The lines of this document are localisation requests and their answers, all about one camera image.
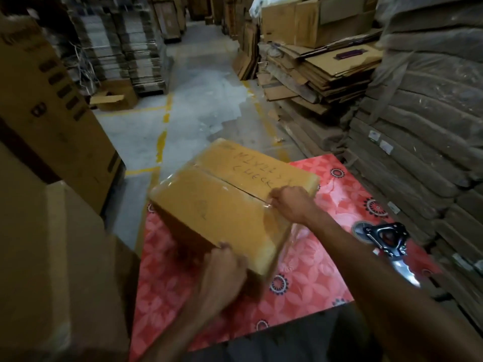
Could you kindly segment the person's right hand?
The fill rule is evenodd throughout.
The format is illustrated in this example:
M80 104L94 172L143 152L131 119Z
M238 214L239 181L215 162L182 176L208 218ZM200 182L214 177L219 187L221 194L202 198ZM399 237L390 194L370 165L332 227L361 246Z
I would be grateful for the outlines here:
M307 225L311 217L317 215L319 212L319 207L304 188L300 186L291 187L293 187L292 211L290 213L280 213L284 218L292 223Z

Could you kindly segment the person's left hand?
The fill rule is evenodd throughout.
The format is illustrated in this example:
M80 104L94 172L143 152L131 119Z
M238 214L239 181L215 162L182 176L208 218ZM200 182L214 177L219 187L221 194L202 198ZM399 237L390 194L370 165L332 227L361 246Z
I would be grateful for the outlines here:
M203 316L213 318L232 304L248 276L244 255L220 256L218 247L206 255L195 300Z

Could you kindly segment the taped brown cardboard box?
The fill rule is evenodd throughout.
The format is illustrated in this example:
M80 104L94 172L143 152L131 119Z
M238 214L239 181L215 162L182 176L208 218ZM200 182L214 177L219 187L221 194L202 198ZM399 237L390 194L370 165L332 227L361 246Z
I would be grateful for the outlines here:
M316 174L217 139L160 182L150 200L175 240L195 252L229 244L262 284L275 272L292 228L270 208L270 191L299 186L314 197L319 182Z

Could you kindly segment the person's left forearm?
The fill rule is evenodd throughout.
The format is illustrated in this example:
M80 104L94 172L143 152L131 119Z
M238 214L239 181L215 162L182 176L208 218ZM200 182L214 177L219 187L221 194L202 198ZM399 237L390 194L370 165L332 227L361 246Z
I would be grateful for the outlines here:
M221 294L193 294L179 315L154 340L138 362L178 362L196 336L232 303Z

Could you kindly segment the person's right forearm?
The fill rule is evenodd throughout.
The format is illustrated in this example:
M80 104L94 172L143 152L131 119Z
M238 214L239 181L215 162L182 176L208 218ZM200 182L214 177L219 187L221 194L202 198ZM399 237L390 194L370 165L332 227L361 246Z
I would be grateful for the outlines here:
M391 362L483 362L483 338L387 261L312 209L304 225L334 261Z

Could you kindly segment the red floral table cover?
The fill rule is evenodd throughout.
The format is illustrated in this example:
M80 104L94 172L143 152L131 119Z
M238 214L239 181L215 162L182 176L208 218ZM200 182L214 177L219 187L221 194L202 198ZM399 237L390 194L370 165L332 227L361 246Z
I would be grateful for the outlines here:
M358 221L370 224L392 221L375 197L333 154L290 164L319 176L316 202L346 231L350 232ZM334 262L314 235L304 227L294 231L296 238L287 244L261 301L241 298L196 337L189 351L229 342L353 301ZM149 204L129 362L139 362L148 345L176 316L197 279L196 268L176 259L175 250L169 230Z

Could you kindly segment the black tape dispenser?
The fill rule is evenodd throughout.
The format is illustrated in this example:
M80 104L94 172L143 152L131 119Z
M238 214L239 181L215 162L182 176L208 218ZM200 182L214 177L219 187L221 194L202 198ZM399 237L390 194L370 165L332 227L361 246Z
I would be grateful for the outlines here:
M372 225L358 221L352 226L352 234L361 242L374 247L373 252L389 261L390 266L413 286L420 282L406 263L409 233L400 222Z

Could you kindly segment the stack of flattened cardboard sheets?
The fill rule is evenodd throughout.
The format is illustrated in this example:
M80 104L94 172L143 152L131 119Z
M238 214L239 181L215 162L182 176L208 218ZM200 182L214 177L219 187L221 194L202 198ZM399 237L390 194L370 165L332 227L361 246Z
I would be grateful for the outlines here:
M257 83L273 104L269 115L305 157L341 152L357 103L382 61L376 47L382 31L373 28L315 49L258 43ZM368 52L340 61L333 58L352 49Z

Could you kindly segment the purple flat object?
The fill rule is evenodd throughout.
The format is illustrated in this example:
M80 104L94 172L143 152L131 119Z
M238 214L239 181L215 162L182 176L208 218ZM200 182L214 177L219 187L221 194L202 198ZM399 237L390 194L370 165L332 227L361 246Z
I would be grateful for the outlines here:
M368 52L368 50L366 50L366 49L352 49L352 50L349 50L349 51L346 51L346 52L343 52L343 53L338 53L333 58L335 60L340 61L340 60L349 59L349 58L352 58L352 57L355 57L355 56L363 55L367 52Z

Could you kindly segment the wrapped stack of cardboard bundles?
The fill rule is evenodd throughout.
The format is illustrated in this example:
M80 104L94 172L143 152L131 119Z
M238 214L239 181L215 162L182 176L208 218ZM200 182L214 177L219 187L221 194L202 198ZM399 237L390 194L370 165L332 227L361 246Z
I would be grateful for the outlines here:
M381 64L345 166L438 270L424 287L483 334L483 0L383 0Z

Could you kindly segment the plain tall cardboard box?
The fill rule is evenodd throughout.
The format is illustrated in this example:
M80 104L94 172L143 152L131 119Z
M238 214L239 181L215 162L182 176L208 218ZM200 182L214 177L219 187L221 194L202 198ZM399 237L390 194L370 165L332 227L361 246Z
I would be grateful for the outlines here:
M140 258L0 143L0 362L128 362Z

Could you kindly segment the open cardboard box on stack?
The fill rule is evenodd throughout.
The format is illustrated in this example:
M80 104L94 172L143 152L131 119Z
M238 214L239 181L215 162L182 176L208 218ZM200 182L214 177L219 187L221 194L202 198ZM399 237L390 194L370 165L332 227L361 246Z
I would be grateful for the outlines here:
M261 8L265 41L320 48L372 28L378 0L278 0Z

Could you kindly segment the small open cardboard box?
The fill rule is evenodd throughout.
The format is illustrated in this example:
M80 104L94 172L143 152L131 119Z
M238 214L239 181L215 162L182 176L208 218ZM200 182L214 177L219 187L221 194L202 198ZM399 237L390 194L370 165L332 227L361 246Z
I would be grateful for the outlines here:
M101 81L89 103L101 111L112 112L133 109L138 101L131 80L127 78Z

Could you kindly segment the large printed cardboard box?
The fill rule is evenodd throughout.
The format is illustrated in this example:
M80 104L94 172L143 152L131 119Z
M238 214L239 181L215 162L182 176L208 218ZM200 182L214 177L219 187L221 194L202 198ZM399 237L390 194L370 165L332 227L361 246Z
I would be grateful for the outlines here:
M36 21L0 13L0 142L99 215L123 161Z

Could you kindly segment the strapped stacks of flat cartons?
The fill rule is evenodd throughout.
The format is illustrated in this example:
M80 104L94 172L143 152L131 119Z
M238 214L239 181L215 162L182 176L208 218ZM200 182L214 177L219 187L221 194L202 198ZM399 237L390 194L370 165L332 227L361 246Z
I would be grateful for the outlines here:
M129 79L141 95L168 93L170 60L152 0L61 0L98 80Z

